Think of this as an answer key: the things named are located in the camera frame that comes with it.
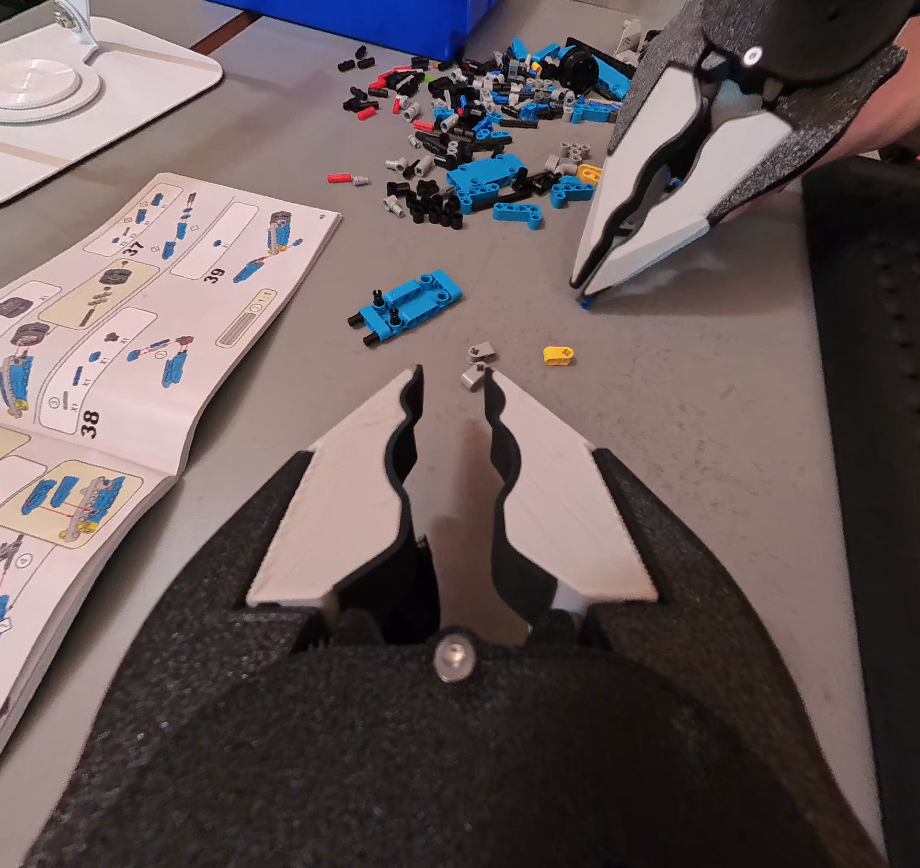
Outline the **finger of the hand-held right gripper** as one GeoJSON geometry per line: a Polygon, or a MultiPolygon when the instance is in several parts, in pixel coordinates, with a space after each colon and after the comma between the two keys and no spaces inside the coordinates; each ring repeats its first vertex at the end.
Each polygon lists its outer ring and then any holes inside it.
{"type": "Polygon", "coordinates": [[[708,232],[710,212],[792,133],[771,112],[730,119],[707,139],[684,183],[655,205],[613,249],[584,288],[587,297],[618,286],[708,232]]]}
{"type": "Polygon", "coordinates": [[[584,287],[610,253],[622,223],[636,213],[655,174],[702,110],[690,71],[667,67],[607,156],[592,196],[569,285],[584,287]]]}

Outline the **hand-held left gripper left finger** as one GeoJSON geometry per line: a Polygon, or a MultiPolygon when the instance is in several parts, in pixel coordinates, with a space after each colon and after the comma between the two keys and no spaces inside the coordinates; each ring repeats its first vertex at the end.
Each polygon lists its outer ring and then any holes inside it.
{"type": "Polygon", "coordinates": [[[307,464],[248,588],[251,608],[368,612],[387,643],[440,626],[438,584],[405,481],[418,458],[423,368],[403,370],[307,449],[307,464]]]}

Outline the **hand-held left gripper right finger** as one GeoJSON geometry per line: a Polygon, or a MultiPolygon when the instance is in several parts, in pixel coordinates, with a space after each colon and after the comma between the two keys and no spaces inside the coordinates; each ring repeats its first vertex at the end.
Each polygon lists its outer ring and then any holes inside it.
{"type": "Polygon", "coordinates": [[[500,598],[529,627],[551,609],[659,600],[595,448],[509,377],[488,370],[490,461],[501,479],[491,549],[500,598]]]}

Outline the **pile of building block pieces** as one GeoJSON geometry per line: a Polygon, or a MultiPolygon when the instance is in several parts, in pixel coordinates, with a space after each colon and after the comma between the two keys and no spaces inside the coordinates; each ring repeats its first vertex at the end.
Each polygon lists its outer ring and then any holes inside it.
{"type": "Polygon", "coordinates": [[[613,54],[572,36],[532,51],[516,37],[490,61],[416,55],[365,86],[352,85],[341,102],[345,113],[364,123],[392,103],[393,115],[410,128],[412,153],[385,161],[395,175],[385,186],[385,211],[461,230],[466,217],[487,210],[499,221],[537,230],[544,216],[533,197],[545,197],[553,208],[590,201],[603,169],[592,164],[588,142],[562,140],[535,167],[510,147],[544,124],[613,124],[640,60],[638,25],[627,22],[613,54]],[[599,62],[596,85],[582,95],[557,79],[560,53],[572,45],[586,47],[599,62]]]}

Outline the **blue block piece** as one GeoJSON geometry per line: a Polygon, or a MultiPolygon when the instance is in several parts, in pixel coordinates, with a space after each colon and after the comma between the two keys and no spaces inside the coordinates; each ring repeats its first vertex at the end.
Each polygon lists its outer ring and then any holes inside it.
{"type": "Polygon", "coordinates": [[[386,292],[375,288],[371,303],[351,315],[348,324],[367,328],[362,341],[370,347],[416,328],[462,297],[463,291],[454,279],[435,270],[386,292]]]}

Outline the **person's right forearm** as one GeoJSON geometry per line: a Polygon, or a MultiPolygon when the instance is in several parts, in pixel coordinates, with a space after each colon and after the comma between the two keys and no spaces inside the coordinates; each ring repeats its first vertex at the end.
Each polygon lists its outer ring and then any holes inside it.
{"type": "Polygon", "coordinates": [[[918,127],[918,123],[918,57],[910,56],[897,74],[869,98],[821,163],[857,156],[890,145],[918,127]]]}

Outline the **grey desk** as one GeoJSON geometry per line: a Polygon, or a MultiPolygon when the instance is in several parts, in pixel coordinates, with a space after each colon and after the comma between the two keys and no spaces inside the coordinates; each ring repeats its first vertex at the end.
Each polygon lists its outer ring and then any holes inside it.
{"type": "Polygon", "coordinates": [[[479,214],[464,230],[381,206],[404,122],[341,110],[338,62],[360,41],[260,19],[217,49],[212,92],[2,208],[7,283],[61,253],[157,172],[337,210],[303,286],[202,414],[183,478],[136,523],[92,588],[2,758],[2,866],[24,857],[82,751],[132,639],[183,566],[294,451],[420,363],[424,414],[408,477],[447,624],[516,644],[526,626],[490,575],[500,477],[466,349],[611,449],[730,571],[784,655],[836,781],[883,849],[834,457],[802,235],[780,193],[654,274],[581,310],[569,288],[585,207],[545,206],[540,230],[479,214]],[[372,184],[328,184],[333,172],[372,184]],[[442,270],[463,297],[374,346],[348,318],[442,270]],[[576,362],[546,367],[543,348],[576,362]]]}

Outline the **instruction booklet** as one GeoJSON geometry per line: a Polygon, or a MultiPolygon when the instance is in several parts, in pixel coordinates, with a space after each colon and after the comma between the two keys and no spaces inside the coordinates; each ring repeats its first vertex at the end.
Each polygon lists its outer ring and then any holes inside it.
{"type": "Polygon", "coordinates": [[[301,285],[333,210],[162,172],[2,289],[1,745],[201,414],[301,285]]]}

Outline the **white laptop stand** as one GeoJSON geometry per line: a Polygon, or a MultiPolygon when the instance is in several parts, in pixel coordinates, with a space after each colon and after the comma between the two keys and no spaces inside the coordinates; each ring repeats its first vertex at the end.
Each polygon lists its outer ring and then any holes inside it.
{"type": "Polygon", "coordinates": [[[54,23],[1,46],[1,202],[212,89],[214,59],[53,0],[54,23]]]}

